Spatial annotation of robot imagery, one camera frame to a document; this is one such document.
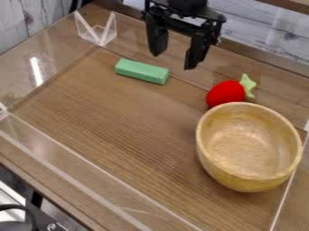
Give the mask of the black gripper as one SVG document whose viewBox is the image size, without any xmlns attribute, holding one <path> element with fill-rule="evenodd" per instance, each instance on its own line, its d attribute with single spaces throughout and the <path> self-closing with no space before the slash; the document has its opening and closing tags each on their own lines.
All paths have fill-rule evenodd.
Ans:
<svg viewBox="0 0 309 231">
<path fill-rule="evenodd" d="M 184 69 L 194 69 L 203 61 L 210 45 L 218 43 L 226 16 L 207 6 L 207 0 L 144 0 L 141 16 L 148 49 L 155 57 L 167 49 L 167 30 L 191 35 Z"/>
</svg>

